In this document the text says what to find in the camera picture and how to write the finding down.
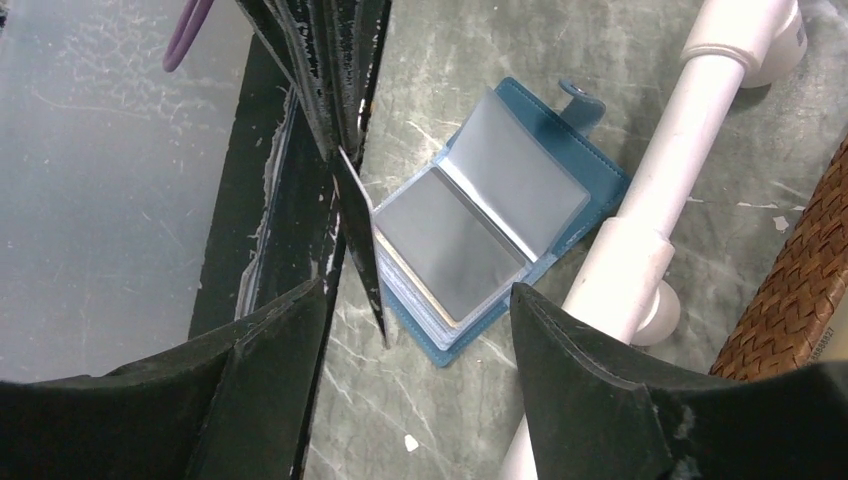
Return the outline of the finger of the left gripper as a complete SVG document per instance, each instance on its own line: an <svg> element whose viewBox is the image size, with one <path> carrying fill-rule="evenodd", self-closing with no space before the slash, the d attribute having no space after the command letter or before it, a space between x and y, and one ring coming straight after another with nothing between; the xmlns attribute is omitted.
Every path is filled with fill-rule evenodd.
<svg viewBox="0 0 848 480"><path fill-rule="evenodd" d="M392 3L241 0L237 3L295 88L323 158L362 161Z"/></svg>

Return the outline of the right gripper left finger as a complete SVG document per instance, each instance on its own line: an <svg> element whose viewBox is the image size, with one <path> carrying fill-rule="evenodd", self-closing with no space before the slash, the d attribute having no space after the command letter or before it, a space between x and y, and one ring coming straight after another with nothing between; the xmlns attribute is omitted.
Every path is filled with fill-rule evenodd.
<svg viewBox="0 0 848 480"><path fill-rule="evenodd" d="M299 479L327 301L310 280L170 350L1 385L5 479Z"/></svg>

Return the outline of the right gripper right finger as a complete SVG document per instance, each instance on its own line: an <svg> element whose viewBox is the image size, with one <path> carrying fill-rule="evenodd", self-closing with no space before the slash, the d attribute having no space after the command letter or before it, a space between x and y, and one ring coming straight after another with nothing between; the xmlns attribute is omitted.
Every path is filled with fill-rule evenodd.
<svg viewBox="0 0 848 480"><path fill-rule="evenodd" d="M532 286L510 300L542 479L843 479L847 366L754 382L686 370L569 316Z"/></svg>

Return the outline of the blue card holder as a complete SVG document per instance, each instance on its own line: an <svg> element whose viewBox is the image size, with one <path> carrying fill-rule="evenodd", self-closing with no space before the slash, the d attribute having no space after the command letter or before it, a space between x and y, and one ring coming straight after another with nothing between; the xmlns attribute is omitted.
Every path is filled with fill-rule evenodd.
<svg viewBox="0 0 848 480"><path fill-rule="evenodd" d="M374 211L382 292L446 367L622 200L629 176L589 141L604 104L569 82L556 112L507 77Z"/></svg>

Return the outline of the black credit card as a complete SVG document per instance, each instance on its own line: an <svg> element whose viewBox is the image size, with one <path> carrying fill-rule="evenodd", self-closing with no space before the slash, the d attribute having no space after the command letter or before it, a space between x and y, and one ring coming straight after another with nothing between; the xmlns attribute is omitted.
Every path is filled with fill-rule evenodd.
<svg viewBox="0 0 848 480"><path fill-rule="evenodd" d="M375 252L372 203L344 149L337 148L334 184L341 226L385 348L389 347Z"/></svg>

